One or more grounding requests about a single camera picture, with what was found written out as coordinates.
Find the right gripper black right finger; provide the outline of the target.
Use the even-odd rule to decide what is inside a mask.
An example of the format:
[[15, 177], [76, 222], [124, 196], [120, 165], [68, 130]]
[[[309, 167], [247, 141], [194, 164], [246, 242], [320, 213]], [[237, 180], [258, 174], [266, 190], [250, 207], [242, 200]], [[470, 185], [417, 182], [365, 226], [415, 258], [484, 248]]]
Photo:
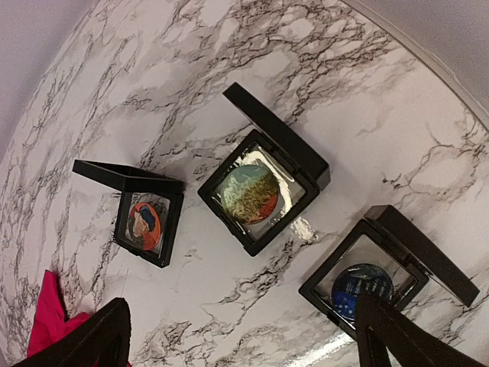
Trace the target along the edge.
[[480, 366], [481, 363], [419, 328], [386, 301], [362, 294], [355, 306], [361, 366]]

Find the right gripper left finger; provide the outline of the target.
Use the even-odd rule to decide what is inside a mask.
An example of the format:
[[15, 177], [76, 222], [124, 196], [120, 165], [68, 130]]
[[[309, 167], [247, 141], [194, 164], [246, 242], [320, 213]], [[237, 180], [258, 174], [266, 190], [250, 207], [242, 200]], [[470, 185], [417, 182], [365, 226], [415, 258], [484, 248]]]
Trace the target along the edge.
[[80, 327], [18, 366], [126, 366], [131, 337], [128, 303], [117, 297]]

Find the brown round brooch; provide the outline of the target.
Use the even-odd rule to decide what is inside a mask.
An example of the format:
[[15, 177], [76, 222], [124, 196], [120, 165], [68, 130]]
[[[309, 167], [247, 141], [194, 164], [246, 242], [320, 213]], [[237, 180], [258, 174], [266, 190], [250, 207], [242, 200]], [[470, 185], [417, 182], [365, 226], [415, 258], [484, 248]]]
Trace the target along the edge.
[[146, 252], [158, 252], [162, 226], [156, 210], [149, 203], [136, 203], [129, 212], [126, 236]]

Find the red t-shirt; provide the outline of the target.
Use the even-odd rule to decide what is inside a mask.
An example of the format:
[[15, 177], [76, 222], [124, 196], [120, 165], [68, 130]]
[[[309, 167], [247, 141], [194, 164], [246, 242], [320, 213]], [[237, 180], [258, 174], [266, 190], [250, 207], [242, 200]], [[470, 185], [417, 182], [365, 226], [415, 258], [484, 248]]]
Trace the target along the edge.
[[54, 272], [46, 270], [37, 300], [27, 357], [32, 357], [57, 343], [90, 317], [91, 315], [85, 312], [78, 313], [73, 318], [67, 316], [58, 277]]

